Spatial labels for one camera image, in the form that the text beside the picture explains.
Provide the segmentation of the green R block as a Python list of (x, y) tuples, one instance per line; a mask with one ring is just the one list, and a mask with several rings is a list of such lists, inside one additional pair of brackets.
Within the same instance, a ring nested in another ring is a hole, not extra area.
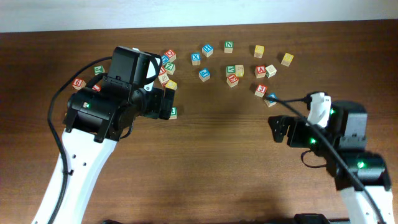
[(170, 119), (177, 119), (177, 108), (173, 107), (170, 113)]

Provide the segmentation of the yellow S block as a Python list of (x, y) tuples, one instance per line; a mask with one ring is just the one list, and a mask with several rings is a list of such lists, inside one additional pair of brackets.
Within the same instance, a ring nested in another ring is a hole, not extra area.
[(254, 48), (254, 57), (262, 58), (265, 47), (263, 45), (256, 45)]

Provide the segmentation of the yellow block centre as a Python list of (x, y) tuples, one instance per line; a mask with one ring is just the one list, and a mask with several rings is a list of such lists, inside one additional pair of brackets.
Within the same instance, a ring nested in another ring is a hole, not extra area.
[(169, 80), (166, 84), (165, 87), (171, 90), (176, 90), (178, 88), (178, 85), (176, 82), (174, 82), (173, 80)]

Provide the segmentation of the blue D block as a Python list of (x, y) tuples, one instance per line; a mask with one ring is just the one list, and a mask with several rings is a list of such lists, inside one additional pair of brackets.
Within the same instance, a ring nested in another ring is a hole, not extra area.
[(166, 56), (165, 54), (163, 54), (163, 56), (161, 57), (161, 59), (162, 59), (162, 64), (163, 64), (163, 65), (165, 65), (165, 64), (169, 61), (168, 56)]

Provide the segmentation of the blue block centre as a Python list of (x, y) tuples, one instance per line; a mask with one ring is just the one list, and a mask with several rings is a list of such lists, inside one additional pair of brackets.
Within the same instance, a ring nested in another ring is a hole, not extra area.
[(211, 73), (209, 72), (209, 70), (207, 68), (204, 68), (199, 71), (198, 76), (202, 82), (205, 82), (210, 79)]

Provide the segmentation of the green J block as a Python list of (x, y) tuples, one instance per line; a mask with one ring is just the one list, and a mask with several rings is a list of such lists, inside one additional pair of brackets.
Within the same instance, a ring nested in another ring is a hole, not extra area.
[(105, 73), (105, 69), (104, 69), (104, 67), (102, 65), (95, 66), (93, 69), (94, 69), (94, 74), (95, 75), (99, 75), (101, 73)]

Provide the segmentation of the white O block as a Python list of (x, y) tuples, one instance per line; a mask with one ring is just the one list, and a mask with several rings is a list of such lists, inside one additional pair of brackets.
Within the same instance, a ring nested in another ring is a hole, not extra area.
[(277, 72), (277, 69), (273, 65), (269, 65), (266, 67), (266, 77), (270, 78), (273, 77)]

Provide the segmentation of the blue H block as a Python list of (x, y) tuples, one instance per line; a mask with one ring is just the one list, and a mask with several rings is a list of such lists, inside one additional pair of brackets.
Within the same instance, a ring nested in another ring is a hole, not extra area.
[(214, 47), (210, 44), (205, 44), (202, 47), (202, 53), (204, 54), (205, 57), (210, 57), (214, 52)]

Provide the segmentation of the red V block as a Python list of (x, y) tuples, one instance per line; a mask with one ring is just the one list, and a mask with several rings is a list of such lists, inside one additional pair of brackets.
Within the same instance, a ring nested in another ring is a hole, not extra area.
[(266, 75), (266, 72), (267, 72), (266, 67), (264, 65), (259, 65), (259, 66), (256, 66), (254, 73), (255, 73), (256, 78), (264, 78)]

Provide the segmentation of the red E block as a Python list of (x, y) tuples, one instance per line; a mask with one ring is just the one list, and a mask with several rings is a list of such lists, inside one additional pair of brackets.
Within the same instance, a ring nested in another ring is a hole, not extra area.
[(239, 78), (233, 73), (226, 78), (226, 82), (232, 88), (239, 83)]

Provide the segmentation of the yellow block far right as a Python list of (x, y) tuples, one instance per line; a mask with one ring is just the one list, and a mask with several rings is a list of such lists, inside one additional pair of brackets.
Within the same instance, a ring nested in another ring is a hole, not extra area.
[(286, 67), (289, 67), (290, 64), (291, 64), (292, 61), (293, 61), (293, 58), (294, 58), (294, 56), (293, 56), (292, 54), (290, 54), (290, 53), (285, 53), (285, 54), (283, 55), (283, 57), (282, 57), (281, 64), (284, 65), (284, 66), (286, 66)]

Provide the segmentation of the green V block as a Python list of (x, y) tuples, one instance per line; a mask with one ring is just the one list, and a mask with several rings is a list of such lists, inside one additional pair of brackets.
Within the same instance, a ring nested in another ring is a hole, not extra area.
[(236, 73), (236, 67), (234, 65), (228, 65), (226, 67), (226, 76), (229, 77), (232, 74)]

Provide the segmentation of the red 6 block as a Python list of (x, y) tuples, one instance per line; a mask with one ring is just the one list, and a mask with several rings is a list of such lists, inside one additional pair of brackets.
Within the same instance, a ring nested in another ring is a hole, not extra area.
[(72, 81), (72, 87), (74, 87), (74, 89), (76, 89), (76, 90), (80, 90), (80, 89), (84, 88), (85, 86), (86, 86), (86, 82), (81, 78), (75, 78)]

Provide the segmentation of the plain wooden picture block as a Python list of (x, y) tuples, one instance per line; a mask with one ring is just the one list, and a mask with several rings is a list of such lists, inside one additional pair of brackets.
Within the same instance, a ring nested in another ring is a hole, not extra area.
[(244, 65), (235, 65), (235, 75), (237, 77), (244, 76)]

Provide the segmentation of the green N block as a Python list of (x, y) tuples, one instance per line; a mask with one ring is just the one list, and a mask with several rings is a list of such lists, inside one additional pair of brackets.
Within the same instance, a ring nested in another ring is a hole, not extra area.
[(224, 53), (231, 54), (233, 52), (234, 42), (225, 41), (224, 42)]

